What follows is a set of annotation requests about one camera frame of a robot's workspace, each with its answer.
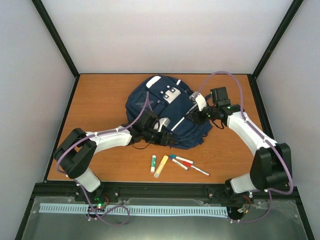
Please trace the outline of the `navy blue backpack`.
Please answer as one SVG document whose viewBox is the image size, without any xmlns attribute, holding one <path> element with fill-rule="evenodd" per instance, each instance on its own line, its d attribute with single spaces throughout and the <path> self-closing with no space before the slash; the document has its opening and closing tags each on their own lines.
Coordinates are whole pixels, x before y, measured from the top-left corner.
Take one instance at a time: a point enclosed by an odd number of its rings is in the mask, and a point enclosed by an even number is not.
<svg viewBox="0 0 320 240">
<path fill-rule="evenodd" d="M 194 124 L 185 115 L 198 106 L 190 99 L 194 92 L 180 79 L 166 75 L 154 75 L 143 81 L 127 98 L 126 116 L 131 123 L 146 111 L 160 119 L 169 118 L 166 127 L 176 140 L 170 148 L 188 150 L 201 145 L 213 128 L 208 120 Z"/>
</svg>

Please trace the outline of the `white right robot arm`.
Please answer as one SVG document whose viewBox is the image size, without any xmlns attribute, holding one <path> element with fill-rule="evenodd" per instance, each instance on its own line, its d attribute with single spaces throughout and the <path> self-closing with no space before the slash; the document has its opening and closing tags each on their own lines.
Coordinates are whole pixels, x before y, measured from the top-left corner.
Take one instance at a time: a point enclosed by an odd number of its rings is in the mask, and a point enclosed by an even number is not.
<svg viewBox="0 0 320 240">
<path fill-rule="evenodd" d="M 291 175 L 291 149 L 278 143 L 259 129 L 241 104 L 232 104 L 225 87 L 211 89 L 213 105 L 194 92 L 189 97 L 195 103 L 186 117 L 195 124 L 206 120 L 220 120 L 223 126 L 234 131 L 253 155 L 250 172 L 225 181 L 225 196 L 233 199 L 245 192 L 275 192 L 290 195 L 294 190 Z"/>
</svg>

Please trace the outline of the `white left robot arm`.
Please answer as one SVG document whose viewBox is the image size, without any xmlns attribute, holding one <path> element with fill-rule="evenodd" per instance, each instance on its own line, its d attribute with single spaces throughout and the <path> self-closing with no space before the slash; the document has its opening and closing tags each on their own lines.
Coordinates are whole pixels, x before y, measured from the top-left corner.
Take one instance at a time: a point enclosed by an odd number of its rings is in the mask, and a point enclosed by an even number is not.
<svg viewBox="0 0 320 240">
<path fill-rule="evenodd" d="M 100 179 L 89 168 L 94 154 L 115 147 L 133 145 L 142 140 L 149 144 L 172 147 L 177 143 L 166 129 L 170 120 L 159 118 L 151 111 L 141 113 L 131 123 L 99 132 L 85 132 L 75 128 L 55 150 L 56 167 L 84 187 L 92 201 L 103 198 L 104 188 Z"/>
</svg>

